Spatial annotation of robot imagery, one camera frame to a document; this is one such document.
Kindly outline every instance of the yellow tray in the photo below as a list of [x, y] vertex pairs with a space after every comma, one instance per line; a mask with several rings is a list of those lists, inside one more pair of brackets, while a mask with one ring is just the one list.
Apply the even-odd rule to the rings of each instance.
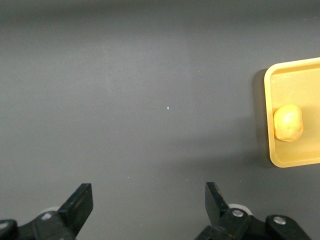
[[[264, 75], [270, 158], [287, 168], [320, 163], [320, 57], [278, 63]], [[275, 138], [273, 115], [284, 105], [302, 111], [303, 133], [293, 142]]]

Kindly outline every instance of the metal bolt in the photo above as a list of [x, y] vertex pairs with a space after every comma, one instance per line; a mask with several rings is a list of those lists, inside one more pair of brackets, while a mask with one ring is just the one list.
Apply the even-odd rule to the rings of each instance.
[[232, 214], [233, 214], [233, 216], [235, 216], [237, 218], [241, 218], [244, 215], [244, 213], [240, 210], [233, 210]]
[[282, 217], [280, 216], [275, 216], [273, 218], [273, 221], [276, 223], [276, 224], [280, 224], [280, 225], [285, 225], [287, 222], [286, 220], [284, 220]]
[[3, 222], [3, 223], [0, 223], [0, 230], [1, 229], [5, 229], [6, 227], [8, 227], [9, 223], [6, 221], [6, 222]]
[[48, 212], [46, 212], [42, 217], [41, 217], [41, 220], [45, 221], [45, 220], [48, 220], [49, 218], [51, 218], [52, 215]]

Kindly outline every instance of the lemon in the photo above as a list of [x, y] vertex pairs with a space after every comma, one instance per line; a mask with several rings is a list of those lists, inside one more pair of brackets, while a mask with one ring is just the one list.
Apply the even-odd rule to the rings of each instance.
[[298, 140], [304, 131], [301, 109], [293, 104], [278, 108], [273, 115], [273, 126], [277, 139], [285, 142]]

